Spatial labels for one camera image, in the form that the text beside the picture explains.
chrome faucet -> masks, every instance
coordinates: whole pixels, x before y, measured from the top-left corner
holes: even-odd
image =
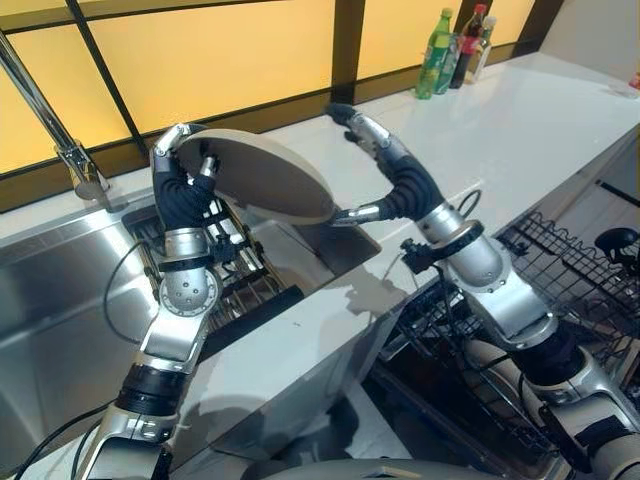
[[[71,137],[1,30],[0,64],[55,142],[54,150],[69,168],[76,195],[83,200],[105,199],[109,184],[98,166],[82,144]]]

black cable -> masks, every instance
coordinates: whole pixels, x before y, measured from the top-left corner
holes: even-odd
[[[27,468],[29,468],[31,466],[31,464],[38,458],[40,453],[42,453],[42,450],[44,450],[45,447],[47,445],[49,445],[49,443],[51,443],[58,435],[60,435],[61,433],[63,433],[65,430],[67,430],[69,427],[72,427],[76,423],[81,422],[85,418],[92,417],[95,414],[100,413],[103,410],[106,410],[107,407],[111,404],[112,401],[113,400],[109,400],[104,405],[101,405],[101,406],[99,406],[97,408],[94,408],[93,410],[89,410],[88,412],[85,412],[82,415],[78,415],[77,417],[69,420],[67,423],[65,423],[61,427],[57,428],[56,430],[54,430],[52,433],[50,433],[49,436],[47,438],[45,438],[40,443],[40,445],[38,445],[33,450],[33,452],[31,452],[31,455],[29,455],[29,457],[25,460],[25,462],[22,465],[20,465],[20,468],[18,469],[18,472],[16,473],[16,476],[14,477],[13,480],[20,480],[23,477],[24,472],[27,470]]]
[[[70,476],[71,480],[75,480],[76,474],[78,473],[78,464],[80,463],[80,453],[82,453],[82,449],[84,448],[85,443],[87,443],[87,440],[89,440],[89,436],[91,435],[91,432],[93,432],[98,427],[98,425],[100,425],[100,422],[102,422],[102,418],[97,422],[95,422],[93,425],[91,425],[89,427],[89,430],[87,430],[87,432],[82,436],[82,440],[80,440],[80,444],[76,449],[76,454],[73,456],[73,465],[71,466],[71,476]]]
[[[451,312],[451,305],[449,305],[449,294],[447,292],[447,280],[444,278],[444,272],[442,271],[442,269],[440,267],[438,267],[437,265],[434,265],[433,268],[435,268],[436,271],[438,272],[438,279],[440,281],[440,288],[442,289],[442,295],[444,296],[444,310],[445,310],[445,313],[447,315],[447,322],[449,323],[449,330],[451,330],[451,334],[452,334],[451,339],[455,341],[455,335],[457,335],[458,332],[456,332],[456,329],[455,329],[455,326],[454,326],[455,325],[455,320],[453,318],[453,312]],[[464,347],[462,347],[461,345],[458,345],[458,348],[460,348],[460,351],[463,352],[463,354],[464,354]]]
[[[133,244],[133,246],[127,251],[127,253],[124,254],[124,257],[122,257],[120,259],[120,261],[118,262],[118,264],[116,265],[116,268],[113,269],[113,272],[111,272],[111,276],[109,277],[109,281],[107,282],[107,286],[104,289],[104,294],[102,295],[102,313],[104,314],[104,319],[107,322],[107,325],[109,326],[109,329],[113,332],[113,334],[118,337],[120,340],[124,340],[125,342],[128,343],[132,343],[134,345],[139,345],[140,342],[138,340],[136,340],[135,338],[131,338],[127,335],[125,335],[124,333],[120,332],[116,326],[114,325],[114,323],[111,321],[111,317],[109,317],[109,309],[107,307],[107,302],[108,302],[108,297],[109,297],[109,290],[111,290],[111,284],[113,283],[113,280],[116,278],[116,274],[118,273],[118,270],[120,270],[120,267],[122,266],[122,264],[125,262],[125,260],[127,259],[127,257],[129,255],[131,255],[134,250],[136,248],[138,248],[140,245],[146,245],[146,242],[144,240],[138,240],[136,243]]]
[[[469,208],[467,208],[467,210],[462,213],[462,207],[464,207],[464,205],[469,201],[470,198],[475,197],[473,199],[473,202],[471,203],[471,206]],[[473,212],[475,210],[475,208],[478,206],[478,203],[480,203],[480,199],[482,198],[482,190],[480,190],[479,188],[476,188],[475,190],[471,190],[460,202],[460,205],[458,205],[458,211],[460,212],[460,214],[462,215],[463,218],[467,218],[471,212]]]

metal joint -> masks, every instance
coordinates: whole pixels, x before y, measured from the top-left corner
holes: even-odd
[[[182,137],[189,134],[191,134],[189,125],[184,123],[176,123],[174,126],[169,128],[169,130],[164,132],[158,139],[153,147],[154,153],[160,157],[164,157],[172,148],[174,148],[178,144],[178,141]]]

white countertop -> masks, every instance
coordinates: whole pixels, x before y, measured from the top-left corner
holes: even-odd
[[[540,53],[485,69],[480,82],[417,101],[401,92],[358,108],[395,133],[429,169],[452,203],[480,187],[474,212],[493,233],[534,205],[640,121],[640,101],[615,95],[605,75]],[[348,207],[390,189],[375,163],[346,142],[326,116],[265,135],[306,157],[322,173],[336,203]],[[113,180],[123,192],[150,185],[148,170]],[[0,218],[1,236],[17,233],[82,205],[72,193]],[[400,243],[421,240],[407,220],[365,225],[382,247],[362,266],[298,303],[200,365],[183,411],[233,407],[211,438],[261,407],[362,332],[371,319],[415,290],[398,262]],[[386,282],[382,282],[387,273]],[[423,284],[429,277],[421,275]],[[26,478],[68,477],[74,445],[32,467]]]

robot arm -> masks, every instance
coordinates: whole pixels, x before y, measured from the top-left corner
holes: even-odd
[[[159,311],[84,457],[79,480],[152,478],[162,466],[162,446],[178,423],[184,388],[207,337],[206,316],[221,290],[205,267],[211,259],[201,228],[203,214],[215,198],[218,161],[206,155],[189,184],[174,158],[181,139],[203,128],[175,125],[151,150],[156,206],[165,226]]]
[[[506,248],[449,205],[424,167],[381,125],[349,105],[330,105],[327,113],[348,128],[345,138],[372,156],[393,184],[386,197],[339,212],[334,225],[413,220],[427,243],[404,242],[403,260],[414,273],[438,262],[461,290],[545,403],[541,417],[565,458],[599,479],[640,478],[638,413],[593,357],[559,328],[513,270]]]

